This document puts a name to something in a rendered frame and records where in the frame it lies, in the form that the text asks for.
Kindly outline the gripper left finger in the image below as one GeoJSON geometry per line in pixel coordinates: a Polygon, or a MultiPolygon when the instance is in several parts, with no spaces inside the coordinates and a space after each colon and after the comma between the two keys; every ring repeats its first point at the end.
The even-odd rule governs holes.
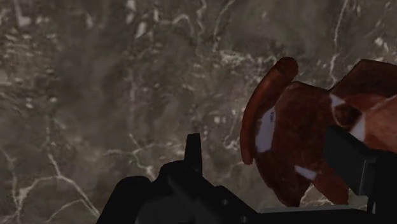
{"type": "Polygon", "coordinates": [[[163,165],[154,181],[123,178],[96,224],[258,224],[258,213],[202,175],[200,135],[186,138],[182,160],[163,165]]]}

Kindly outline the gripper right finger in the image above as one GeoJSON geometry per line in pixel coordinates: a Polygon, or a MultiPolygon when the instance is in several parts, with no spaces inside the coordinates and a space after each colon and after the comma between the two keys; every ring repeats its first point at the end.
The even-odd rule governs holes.
{"type": "Polygon", "coordinates": [[[397,154],[371,149],[335,125],[326,129],[324,159],[356,195],[368,197],[369,213],[397,214],[397,154]]]}

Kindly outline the brown and white plush toy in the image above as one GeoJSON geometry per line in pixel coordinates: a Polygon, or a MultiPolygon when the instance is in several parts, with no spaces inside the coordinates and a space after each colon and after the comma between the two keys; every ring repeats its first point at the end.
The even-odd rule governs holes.
{"type": "Polygon", "coordinates": [[[240,151],[288,207],[310,185],[346,205],[349,187],[324,161],[326,128],[338,125],[371,148],[397,153],[397,66],[363,59],[326,90],[296,81],[298,64],[277,61],[254,90],[242,119],[240,151]]]}

